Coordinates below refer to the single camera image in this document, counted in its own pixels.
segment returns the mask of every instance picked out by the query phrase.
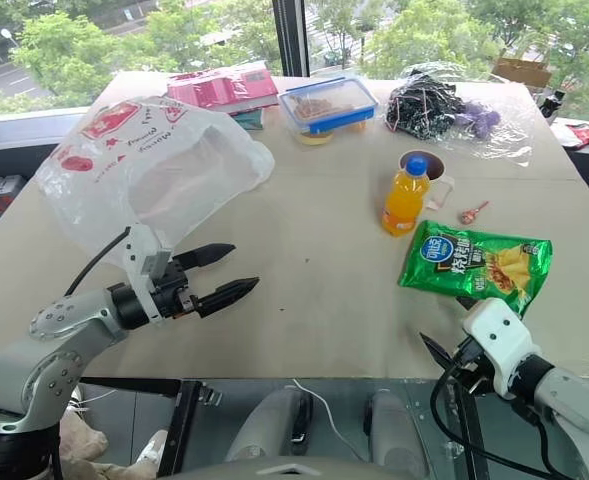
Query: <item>table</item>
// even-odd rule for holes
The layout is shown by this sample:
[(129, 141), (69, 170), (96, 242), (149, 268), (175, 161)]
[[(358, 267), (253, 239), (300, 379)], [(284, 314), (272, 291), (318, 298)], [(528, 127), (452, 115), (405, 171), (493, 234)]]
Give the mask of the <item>table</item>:
[[(161, 94), (164, 79), (119, 74), (88, 115), (118, 100)], [(277, 79), (280, 90), (313, 81)], [(384, 102), (395, 83), (368, 85)], [(535, 108), (517, 84), (461, 88), (490, 97), (509, 93), (524, 109)], [(488, 199), (475, 228), (552, 240), (552, 269), (526, 321), (551, 362), (589, 376), (589, 189), (542, 117), (535, 117), (531, 134), (533, 156), (524, 168), (428, 147), (389, 132), (381, 118), (363, 134), (337, 134), (328, 145), (308, 147), (285, 132), (278, 108), (268, 109), (265, 130), (253, 136), (276, 159), (271, 178), (225, 205), (175, 250), (210, 242), (237, 246), (191, 275), (197, 295), (234, 278), (258, 275), (261, 282), (207, 319), (194, 315), (132, 332), (86, 374), (436, 377), (439, 368), (418, 332), (451, 349), (463, 338), (464, 311), (453, 298), (397, 285), (411, 236), (392, 238), (379, 224), (398, 157), (429, 148), (444, 159), (457, 186), (442, 210), (423, 218), (456, 225), (458, 212)], [(29, 182), (0, 219), (0, 347), (20, 338), (29, 319), (62, 295), (87, 261)], [(124, 278), (116, 267), (99, 265), (78, 291)]]

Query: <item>window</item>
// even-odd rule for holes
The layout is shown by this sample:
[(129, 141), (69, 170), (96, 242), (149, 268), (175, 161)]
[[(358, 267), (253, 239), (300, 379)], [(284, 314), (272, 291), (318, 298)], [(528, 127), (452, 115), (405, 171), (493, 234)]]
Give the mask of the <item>window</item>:
[(118, 71), (266, 60), (271, 0), (0, 0), (0, 114), (90, 105)]
[(394, 79), (436, 60), (489, 73), (520, 58), (567, 92), (561, 116), (589, 120), (589, 0), (307, 0), (305, 13), (312, 75)]

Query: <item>purple object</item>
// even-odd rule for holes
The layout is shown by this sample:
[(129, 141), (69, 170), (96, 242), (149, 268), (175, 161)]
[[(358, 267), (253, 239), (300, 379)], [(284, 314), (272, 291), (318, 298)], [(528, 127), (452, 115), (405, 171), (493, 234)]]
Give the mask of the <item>purple object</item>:
[(501, 122), (501, 115), (491, 110), (487, 105), (477, 102), (465, 104), (465, 113), (455, 116), (454, 124), (461, 127), (470, 127), (476, 138), (487, 139), (492, 133), (492, 127)]

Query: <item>white plastic bag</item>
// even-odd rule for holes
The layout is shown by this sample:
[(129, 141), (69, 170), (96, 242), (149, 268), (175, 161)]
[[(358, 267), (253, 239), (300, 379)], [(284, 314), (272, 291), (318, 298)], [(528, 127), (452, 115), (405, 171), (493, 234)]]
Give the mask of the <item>white plastic bag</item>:
[[(229, 115), (149, 97), (99, 112), (36, 180), (66, 234), (93, 256), (137, 222), (173, 248), (273, 168), (270, 151)], [(122, 246), (106, 258), (121, 265), (121, 255)]]

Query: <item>green chip bag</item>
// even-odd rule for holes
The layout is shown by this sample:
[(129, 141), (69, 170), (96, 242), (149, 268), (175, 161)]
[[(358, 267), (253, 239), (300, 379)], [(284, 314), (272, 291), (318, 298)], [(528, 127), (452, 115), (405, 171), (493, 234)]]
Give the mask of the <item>green chip bag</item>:
[(502, 298), (522, 316), (551, 262), (549, 240), (455, 230), (426, 220), (416, 229), (399, 284), (474, 299)]

